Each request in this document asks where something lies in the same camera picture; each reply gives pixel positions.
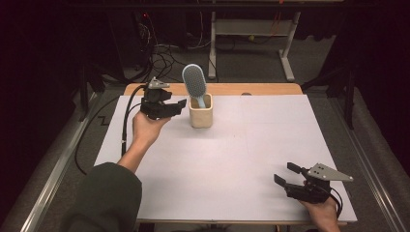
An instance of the white table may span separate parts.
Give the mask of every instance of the white table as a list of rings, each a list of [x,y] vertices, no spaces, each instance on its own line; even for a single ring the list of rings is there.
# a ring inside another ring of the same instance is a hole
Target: white table
[[[120,158],[128,99],[119,100],[95,165]],[[286,169],[289,161],[336,168],[307,96],[214,96],[210,129],[192,128],[189,117],[185,108],[164,126],[136,171],[143,183],[140,221],[309,223],[306,209],[274,182],[278,174],[302,184],[302,175]],[[131,141],[131,127],[128,135]],[[339,221],[356,221],[343,184],[332,187],[343,198]]]

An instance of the jacket sleeve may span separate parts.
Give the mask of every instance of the jacket sleeve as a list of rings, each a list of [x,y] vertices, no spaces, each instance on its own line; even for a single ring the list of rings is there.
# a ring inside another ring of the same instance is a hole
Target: jacket sleeve
[[[81,183],[60,231],[132,231],[141,203],[141,182],[115,163],[95,166]]]

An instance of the cup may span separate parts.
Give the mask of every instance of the cup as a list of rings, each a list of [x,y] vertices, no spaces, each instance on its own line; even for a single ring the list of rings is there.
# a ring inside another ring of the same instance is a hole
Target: cup
[[[213,123],[214,103],[211,94],[204,95],[205,108],[200,108],[198,100],[190,97],[190,125],[193,128],[210,128]]]

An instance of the table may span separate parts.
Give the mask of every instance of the table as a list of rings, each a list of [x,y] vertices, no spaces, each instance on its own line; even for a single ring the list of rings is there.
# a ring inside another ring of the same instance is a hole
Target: table
[[[120,158],[127,95],[136,86],[130,85],[119,100],[95,165]],[[300,185],[304,180],[286,169],[288,161],[305,167],[320,161],[335,168],[300,87],[293,83],[207,87],[214,96],[213,126],[193,129],[188,111],[183,110],[162,129],[136,171],[143,183],[138,220],[309,223],[305,208],[274,183],[274,174],[289,183]],[[168,90],[174,101],[187,97],[184,84],[171,84]],[[265,110],[277,113],[259,114]],[[340,222],[357,220],[342,183],[332,182],[332,187],[344,202]]]
[[[343,0],[305,0],[303,2],[342,2]],[[241,0],[240,2],[278,2],[278,0],[263,0],[250,1]],[[300,0],[286,0],[284,2],[299,2]],[[217,19],[217,14],[212,12],[211,16],[211,49],[209,52],[208,77],[215,79],[217,76],[217,52],[215,50],[216,35],[254,35],[254,36],[286,36],[287,41],[284,49],[278,51],[278,55],[285,73],[286,79],[289,82],[295,81],[292,68],[290,67],[287,57],[290,46],[295,36],[296,28],[298,27],[299,17],[301,12],[296,12],[292,20],[280,20],[280,27],[273,35],[272,20],[250,20],[250,19]]]

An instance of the human hand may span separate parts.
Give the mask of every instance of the human hand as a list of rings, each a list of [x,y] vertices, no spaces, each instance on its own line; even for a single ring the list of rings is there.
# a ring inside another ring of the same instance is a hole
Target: human hand
[[[304,205],[313,223],[321,232],[339,232],[337,225],[337,203],[329,197],[324,203],[311,204],[306,201],[299,201]]]
[[[153,120],[141,111],[138,111],[132,119],[132,144],[137,143],[138,146],[150,147],[160,136],[163,125],[170,120],[171,118]]]

